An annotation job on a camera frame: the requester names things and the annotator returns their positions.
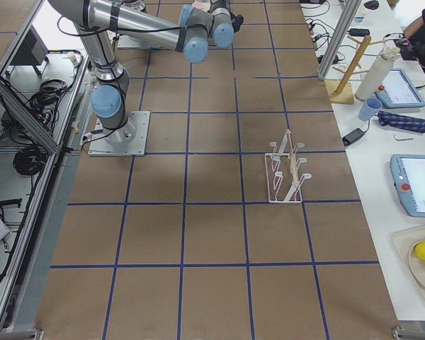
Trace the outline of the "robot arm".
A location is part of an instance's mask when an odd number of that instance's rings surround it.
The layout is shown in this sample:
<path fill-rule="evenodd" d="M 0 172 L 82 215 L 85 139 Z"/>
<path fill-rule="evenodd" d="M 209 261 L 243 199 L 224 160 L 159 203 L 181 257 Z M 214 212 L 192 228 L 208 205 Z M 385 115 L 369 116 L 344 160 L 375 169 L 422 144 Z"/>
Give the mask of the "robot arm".
<path fill-rule="evenodd" d="M 101 83 L 117 86 L 123 68 L 115 49 L 173 50 L 191 64 L 204 62 L 210 46 L 226 48 L 244 23 L 228 1 L 193 1 L 182 6 L 178 23 L 153 16 L 143 1 L 51 1 L 71 21 Z"/>

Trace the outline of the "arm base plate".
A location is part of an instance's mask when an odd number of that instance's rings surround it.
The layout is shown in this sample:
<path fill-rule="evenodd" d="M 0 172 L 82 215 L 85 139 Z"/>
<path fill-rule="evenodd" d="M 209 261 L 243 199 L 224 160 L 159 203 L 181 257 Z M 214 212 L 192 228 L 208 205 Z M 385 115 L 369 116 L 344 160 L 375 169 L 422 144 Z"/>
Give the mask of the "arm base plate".
<path fill-rule="evenodd" d="M 125 157 L 145 155 L 147 133 L 149 128 L 149 111 L 128 111 L 127 122 L 108 137 L 110 133 L 99 133 L 89 144 L 88 154 L 92 157 Z"/>

